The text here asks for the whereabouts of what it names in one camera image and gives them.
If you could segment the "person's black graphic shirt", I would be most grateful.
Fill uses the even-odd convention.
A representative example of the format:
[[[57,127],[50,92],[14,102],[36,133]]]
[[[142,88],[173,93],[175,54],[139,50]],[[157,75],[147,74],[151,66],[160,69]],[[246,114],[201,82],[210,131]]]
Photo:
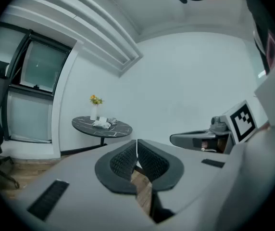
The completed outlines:
[[[275,67],[275,22],[260,0],[246,0],[246,3],[254,20],[255,45],[268,75]]]

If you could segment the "white ribbed vase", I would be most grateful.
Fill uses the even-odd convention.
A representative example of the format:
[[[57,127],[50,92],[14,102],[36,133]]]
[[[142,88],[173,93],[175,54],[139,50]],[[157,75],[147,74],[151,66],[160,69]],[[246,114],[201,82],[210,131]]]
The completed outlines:
[[[98,105],[94,104],[91,109],[91,116],[90,120],[95,121],[97,120],[97,112],[98,112]]]

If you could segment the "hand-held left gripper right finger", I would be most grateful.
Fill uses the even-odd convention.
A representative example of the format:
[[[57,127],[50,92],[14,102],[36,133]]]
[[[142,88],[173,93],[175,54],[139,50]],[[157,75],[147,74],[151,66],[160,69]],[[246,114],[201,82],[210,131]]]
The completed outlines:
[[[137,143],[138,161],[153,190],[169,191],[175,187],[184,174],[181,160],[144,140]]]

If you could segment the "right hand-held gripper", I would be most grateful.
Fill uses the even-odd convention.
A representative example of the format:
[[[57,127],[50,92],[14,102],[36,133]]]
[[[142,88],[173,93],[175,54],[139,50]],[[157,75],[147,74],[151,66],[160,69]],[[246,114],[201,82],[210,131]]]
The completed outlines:
[[[236,104],[220,116],[211,118],[207,130],[172,134],[174,146],[190,150],[201,150],[202,142],[208,142],[204,152],[230,154],[234,145],[246,142],[257,131],[255,118],[246,100]]]

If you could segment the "white plastic bag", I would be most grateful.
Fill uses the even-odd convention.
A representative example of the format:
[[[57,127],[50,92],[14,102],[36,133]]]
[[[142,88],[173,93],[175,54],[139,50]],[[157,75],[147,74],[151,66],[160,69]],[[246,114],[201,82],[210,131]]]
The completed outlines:
[[[108,119],[106,117],[100,116],[98,120],[95,120],[92,123],[92,126],[97,128],[109,129],[111,127],[111,124],[108,122]]]

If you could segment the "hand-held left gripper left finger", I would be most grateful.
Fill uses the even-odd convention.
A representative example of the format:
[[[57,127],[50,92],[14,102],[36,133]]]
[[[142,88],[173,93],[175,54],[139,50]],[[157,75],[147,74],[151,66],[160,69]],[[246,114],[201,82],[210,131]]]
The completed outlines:
[[[117,194],[136,194],[131,176],[137,164],[135,140],[103,155],[95,164],[95,173],[101,184]]]

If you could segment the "black framed window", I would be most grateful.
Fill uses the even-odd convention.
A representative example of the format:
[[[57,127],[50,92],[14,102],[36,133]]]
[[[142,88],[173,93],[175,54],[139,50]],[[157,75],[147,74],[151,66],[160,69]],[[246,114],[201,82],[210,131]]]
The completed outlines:
[[[54,94],[71,48],[28,30],[10,68],[2,120],[13,141],[51,143]]]

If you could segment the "orange yellow flower bouquet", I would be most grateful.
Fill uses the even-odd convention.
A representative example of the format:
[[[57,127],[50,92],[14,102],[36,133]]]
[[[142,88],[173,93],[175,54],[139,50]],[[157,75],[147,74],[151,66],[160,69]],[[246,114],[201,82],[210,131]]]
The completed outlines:
[[[89,100],[93,105],[103,104],[103,99],[97,97],[96,95],[92,95]]]

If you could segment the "round black marble table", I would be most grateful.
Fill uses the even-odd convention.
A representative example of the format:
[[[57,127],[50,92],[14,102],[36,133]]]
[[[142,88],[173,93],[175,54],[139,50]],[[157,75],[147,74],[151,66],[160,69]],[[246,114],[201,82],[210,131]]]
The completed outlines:
[[[72,119],[72,126],[86,135],[100,138],[99,147],[105,145],[106,138],[126,137],[133,131],[130,125],[121,121],[117,121],[116,125],[111,125],[109,129],[94,127],[93,122],[90,120],[90,116],[78,116]]]

